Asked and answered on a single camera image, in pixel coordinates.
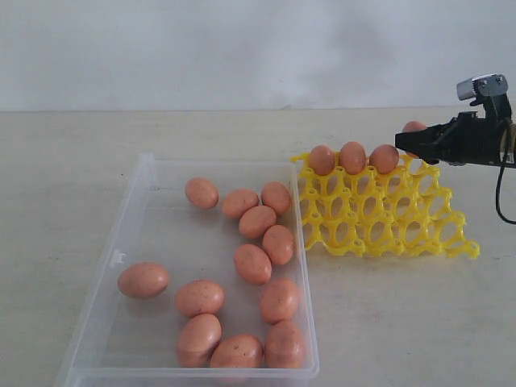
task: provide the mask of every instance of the transparent box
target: transparent box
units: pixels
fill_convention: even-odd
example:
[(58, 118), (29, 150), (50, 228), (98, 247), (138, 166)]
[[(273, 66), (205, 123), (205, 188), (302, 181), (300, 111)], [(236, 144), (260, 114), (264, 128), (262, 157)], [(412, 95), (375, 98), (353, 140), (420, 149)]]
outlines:
[[(217, 208), (200, 210), (185, 197), (192, 177), (211, 179), (220, 198), (240, 187), (259, 193), (269, 181), (289, 187), (293, 205), (280, 217), (295, 236), (294, 258), (273, 267), (273, 278), (288, 277), (301, 290), (294, 321), (306, 337), (302, 368), (181, 368), (175, 343), (188, 321), (173, 306), (180, 286), (199, 278), (223, 285), (226, 303), (218, 314), (223, 339), (239, 333), (256, 335), (262, 343), (269, 329), (259, 311), (264, 286), (249, 285), (235, 272), (235, 249), (246, 243), (238, 221)], [(56, 387), (174, 386), (299, 386), (308, 385), (319, 370), (317, 339), (303, 248), (297, 171), (291, 163), (250, 161), (155, 160), (141, 155), (123, 196), (116, 222), (102, 253), (94, 282), (65, 354)], [(132, 300), (118, 289), (120, 273), (129, 265), (150, 260), (170, 274), (169, 287), (157, 298)]]

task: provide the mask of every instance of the white wall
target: white wall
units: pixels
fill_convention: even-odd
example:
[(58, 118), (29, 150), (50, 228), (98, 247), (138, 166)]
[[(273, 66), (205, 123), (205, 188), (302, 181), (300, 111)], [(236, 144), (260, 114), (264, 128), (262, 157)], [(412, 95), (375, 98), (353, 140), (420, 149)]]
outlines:
[(0, 110), (456, 105), (515, 0), (0, 0)]

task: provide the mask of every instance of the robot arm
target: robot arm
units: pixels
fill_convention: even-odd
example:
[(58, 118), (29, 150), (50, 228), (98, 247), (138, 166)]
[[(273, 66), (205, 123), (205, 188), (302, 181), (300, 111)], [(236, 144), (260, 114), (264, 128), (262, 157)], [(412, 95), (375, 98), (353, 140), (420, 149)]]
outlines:
[(434, 125), (424, 131), (396, 134), (395, 146), (428, 164), (443, 161), (450, 165), (499, 166), (497, 212), (505, 222), (516, 224), (501, 214), (499, 205), (504, 169), (516, 168), (516, 125), (512, 123), (507, 89), (507, 80), (501, 74), (483, 75), (459, 83), (459, 100), (475, 98), (470, 106), (483, 105), (484, 118), (477, 117), (476, 111), (460, 112), (449, 123)]

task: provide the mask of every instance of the egg tray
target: egg tray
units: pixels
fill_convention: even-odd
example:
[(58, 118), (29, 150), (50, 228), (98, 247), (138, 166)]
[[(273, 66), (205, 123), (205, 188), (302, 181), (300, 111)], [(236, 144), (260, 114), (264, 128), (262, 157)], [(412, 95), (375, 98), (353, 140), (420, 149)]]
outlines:
[(453, 191), (439, 185), (436, 166), (417, 159), (417, 168), (416, 159), (400, 155), (391, 173), (368, 165), (350, 175), (336, 166), (320, 176), (308, 166), (309, 155), (291, 159), (302, 161), (298, 190), (307, 251), (321, 243), (334, 256), (480, 255), (480, 245), (464, 236), (466, 217), (452, 209)]

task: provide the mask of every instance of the plastic container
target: plastic container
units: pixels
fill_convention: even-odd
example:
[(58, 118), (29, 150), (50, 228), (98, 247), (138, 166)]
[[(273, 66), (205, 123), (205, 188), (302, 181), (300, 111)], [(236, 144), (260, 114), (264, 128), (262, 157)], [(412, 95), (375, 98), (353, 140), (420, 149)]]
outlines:
[[(219, 315), (223, 338), (239, 333), (264, 342), (269, 326), (260, 318), (263, 287), (244, 283), (235, 273), (233, 253), (246, 240), (238, 223), (225, 219), (220, 202), (212, 210), (192, 207), (185, 183), (210, 178), (220, 197), (248, 187), (257, 193), (268, 181), (289, 187), (293, 206), (282, 217), (296, 237), (296, 253), (273, 278), (289, 277), (302, 293), (294, 321), (306, 337), (306, 362), (300, 369), (180, 368), (175, 343), (187, 318), (173, 307), (180, 286), (203, 277), (223, 285), (226, 305)], [(310, 287), (302, 236), (296, 169), (291, 163), (154, 160), (142, 155), (127, 188), (94, 282), (65, 355), (56, 387), (173, 387), (240, 385), (307, 385), (318, 373)], [(130, 264), (152, 260), (169, 270), (170, 286), (153, 300), (136, 301), (118, 290), (119, 274)]]

